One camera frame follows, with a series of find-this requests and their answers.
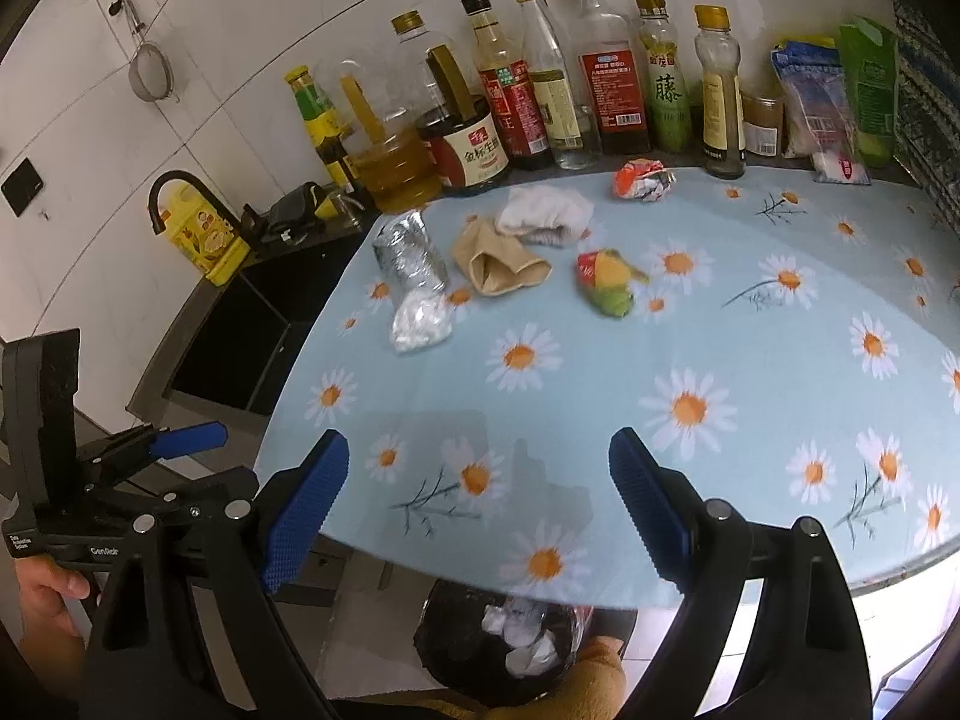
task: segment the foil wrapped object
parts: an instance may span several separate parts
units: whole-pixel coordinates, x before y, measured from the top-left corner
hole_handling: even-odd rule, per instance
[[[418,287],[406,293],[394,314],[390,340],[398,352],[434,346],[453,332],[453,310],[440,292]]]
[[[419,210],[387,221],[373,239],[373,252],[395,306],[410,290],[443,293],[446,289],[446,264],[430,242]]]

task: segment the blue trigger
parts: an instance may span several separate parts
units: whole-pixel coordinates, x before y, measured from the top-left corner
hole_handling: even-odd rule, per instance
[[[155,458],[172,458],[192,455],[217,449],[227,443],[227,428],[219,422],[205,422],[179,430],[160,433],[150,445],[150,454]]]

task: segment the glass bottle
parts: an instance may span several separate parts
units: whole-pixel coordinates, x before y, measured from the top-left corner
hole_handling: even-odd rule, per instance
[[[605,154],[650,151],[643,110],[640,56],[631,46],[630,25],[607,0],[580,0],[575,23],[577,55],[593,98]]]
[[[501,183],[510,162],[490,104],[474,95],[450,50],[416,10],[392,20],[400,35],[401,72],[411,87],[416,133],[426,143],[447,194],[479,194]]]
[[[373,208],[373,196],[357,179],[356,168],[340,140],[349,132],[328,95],[313,82],[309,67],[301,65],[292,69],[285,80],[294,93],[296,107],[304,119],[314,151],[323,160],[330,177],[365,208]]]
[[[677,57],[677,28],[670,23],[664,0],[637,0],[637,9],[641,20],[640,40],[647,50],[650,118],[656,144],[665,151],[685,151],[690,146],[693,124]]]
[[[600,138],[583,74],[565,60],[546,0],[516,1],[523,16],[523,58],[553,158],[565,170],[589,167],[600,157]]]
[[[740,44],[730,34],[727,9],[718,5],[694,8],[700,33],[694,40],[704,66],[704,168],[718,178],[743,175],[746,142],[740,99]]]
[[[522,170],[549,167],[553,155],[527,63],[500,28],[490,0],[461,2],[477,40],[474,62],[512,165]]]

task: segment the cooking wine bottle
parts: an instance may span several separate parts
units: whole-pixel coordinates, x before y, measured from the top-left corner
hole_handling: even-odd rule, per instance
[[[553,157],[565,170],[589,167],[600,156],[600,140],[583,73],[566,61],[546,0],[517,2],[523,16],[523,58]]]
[[[416,133],[429,148],[447,194],[479,194],[499,184],[510,162],[493,123],[490,104],[474,95],[450,40],[427,30],[416,10],[392,20],[400,58],[411,84]]]
[[[574,40],[587,76],[605,154],[650,151],[643,110],[640,55],[631,46],[630,26],[607,0],[580,0]]]
[[[522,170],[549,167],[553,164],[553,155],[544,117],[527,74],[527,63],[500,28],[490,0],[461,2],[477,40],[477,71],[512,165]]]

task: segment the black sink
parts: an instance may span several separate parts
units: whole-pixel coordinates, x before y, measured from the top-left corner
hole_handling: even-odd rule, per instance
[[[191,343],[173,389],[269,416],[310,328],[363,240],[350,235],[240,271]]]

